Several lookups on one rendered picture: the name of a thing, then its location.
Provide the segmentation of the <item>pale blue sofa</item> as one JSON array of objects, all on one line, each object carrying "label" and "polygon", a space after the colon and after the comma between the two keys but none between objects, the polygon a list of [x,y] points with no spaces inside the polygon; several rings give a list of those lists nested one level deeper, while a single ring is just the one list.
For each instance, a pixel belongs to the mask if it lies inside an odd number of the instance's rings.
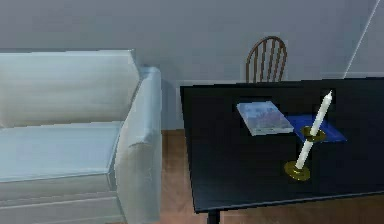
[{"label": "pale blue sofa", "polygon": [[0,53],[0,224],[159,221],[161,113],[130,50]]}]

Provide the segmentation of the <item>brown wooden chair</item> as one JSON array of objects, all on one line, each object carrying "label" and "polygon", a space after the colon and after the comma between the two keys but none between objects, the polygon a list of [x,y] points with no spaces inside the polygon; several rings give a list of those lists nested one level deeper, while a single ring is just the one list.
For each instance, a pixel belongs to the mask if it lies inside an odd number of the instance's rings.
[{"label": "brown wooden chair", "polygon": [[250,50],[245,62],[247,83],[280,82],[288,58],[284,41],[277,36],[260,39]]}]

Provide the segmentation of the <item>white candle in brass holder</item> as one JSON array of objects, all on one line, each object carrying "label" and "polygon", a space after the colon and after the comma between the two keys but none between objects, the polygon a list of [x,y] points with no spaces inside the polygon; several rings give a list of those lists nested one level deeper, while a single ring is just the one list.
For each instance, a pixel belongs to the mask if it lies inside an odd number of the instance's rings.
[{"label": "white candle in brass holder", "polygon": [[306,181],[310,178],[310,171],[305,166],[305,162],[315,142],[315,138],[320,130],[320,125],[324,120],[324,117],[328,111],[331,102],[332,91],[329,91],[329,93],[323,98],[321,106],[317,112],[316,118],[314,119],[314,122],[310,128],[309,136],[306,138],[302,146],[297,161],[289,161],[284,165],[285,172],[295,180]]}]

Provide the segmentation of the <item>blue book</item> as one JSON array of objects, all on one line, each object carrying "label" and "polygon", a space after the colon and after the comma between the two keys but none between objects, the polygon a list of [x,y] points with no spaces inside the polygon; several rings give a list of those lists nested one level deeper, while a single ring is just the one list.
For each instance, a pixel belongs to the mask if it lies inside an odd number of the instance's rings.
[{"label": "blue book", "polygon": [[310,130],[314,123],[314,119],[315,117],[309,114],[287,116],[287,120],[294,128],[294,133],[302,142],[305,142],[306,140],[313,141],[314,143],[346,141],[344,135],[327,120],[323,120],[317,135],[311,137]]}]

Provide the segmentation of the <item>pale grey book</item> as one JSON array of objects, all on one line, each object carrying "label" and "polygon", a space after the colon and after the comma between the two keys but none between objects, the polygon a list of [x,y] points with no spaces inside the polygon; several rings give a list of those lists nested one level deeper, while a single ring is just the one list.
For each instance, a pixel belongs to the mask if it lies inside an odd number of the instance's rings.
[{"label": "pale grey book", "polygon": [[294,130],[271,101],[238,103],[236,107],[252,136],[285,134]]}]

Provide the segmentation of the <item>black table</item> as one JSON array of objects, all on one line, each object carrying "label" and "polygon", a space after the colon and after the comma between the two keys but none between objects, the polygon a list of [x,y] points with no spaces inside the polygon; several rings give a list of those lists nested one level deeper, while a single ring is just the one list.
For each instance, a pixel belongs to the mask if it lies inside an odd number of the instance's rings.
[{"label": "black table", "polygon": [[[253,136],[237,104],[271,101],[285,115],[316,114],[343,142],[312,147],[310,178],[284,171],[302,143],[294,133]],[[384,77],[183,86],[180,89],[193,207],[219,224],[221,212],[384,194]]]}]

